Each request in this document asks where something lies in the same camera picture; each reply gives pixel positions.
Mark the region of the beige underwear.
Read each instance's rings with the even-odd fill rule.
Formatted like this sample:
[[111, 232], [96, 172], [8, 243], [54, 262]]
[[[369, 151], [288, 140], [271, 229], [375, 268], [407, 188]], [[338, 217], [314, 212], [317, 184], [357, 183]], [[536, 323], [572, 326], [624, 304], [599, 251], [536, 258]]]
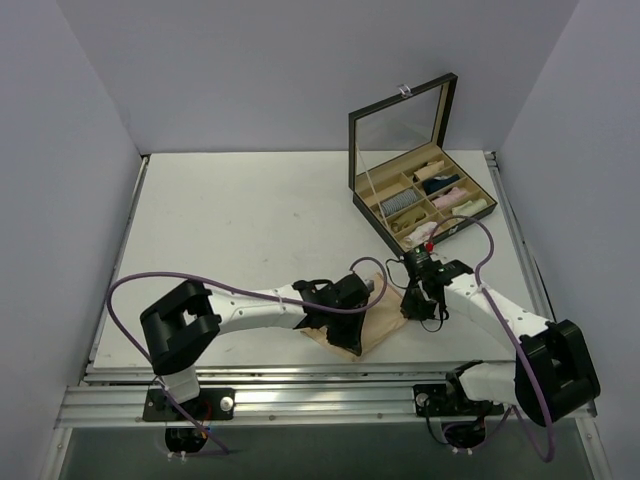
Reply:
[[[367, 311], [357, 314], [334, 314], [306, 307], [305, 317], [297, 329], [329, 351], [351, 362], [359, 361], [406, 324], [400, 312], [401, 295], [391, 287], [383, 290], [381, 275], [370, 279], [375, 282], [375, 289], [371, 292], [364, 285], [365, 280], [355, 273], [336, 282], [326, 279], [295, 282], [293, 288], [303, 301], [322, 306], [349, 310], [365, 307], [375, 298], [380, 299]], [[327, 341], [327, 337], [355, 336], [361, 338], [361, 356], [332, 347]]]

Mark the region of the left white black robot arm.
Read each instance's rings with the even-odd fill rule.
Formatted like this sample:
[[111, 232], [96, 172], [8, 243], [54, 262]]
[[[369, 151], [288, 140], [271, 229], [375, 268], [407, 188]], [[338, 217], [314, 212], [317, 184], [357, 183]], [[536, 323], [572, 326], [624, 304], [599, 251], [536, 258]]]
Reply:
[[186, 280], [140, 315], [154, 374], [168, 391], [166, 408], [179, 419], [202, 405], [195, 362], [218, 335], [261, 328], [324, 330], [326, 339], [359, 356], [364, 307], [374, 282], [351, 273], [337, 282], [299, 280], [251, 296], [215, 294]]

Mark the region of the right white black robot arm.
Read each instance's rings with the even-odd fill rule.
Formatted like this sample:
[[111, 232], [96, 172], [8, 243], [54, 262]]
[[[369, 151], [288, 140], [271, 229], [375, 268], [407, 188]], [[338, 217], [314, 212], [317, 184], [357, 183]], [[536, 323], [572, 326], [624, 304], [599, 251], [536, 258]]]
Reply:
[[401, 262], [409, 277], [401, 304], [406, 318], [445, 322], [451, 314], [458, 315], [487, 332], [511, 356], [501, 363], [472, 360], [448, 372], [443, 386], [430, 395], [434, 410], [473, 415], [509, 405], [544, 426], [600, 395], [601, 385], [577, 324], [527, 311], [459, 260], [443, 263], [411, 251]]

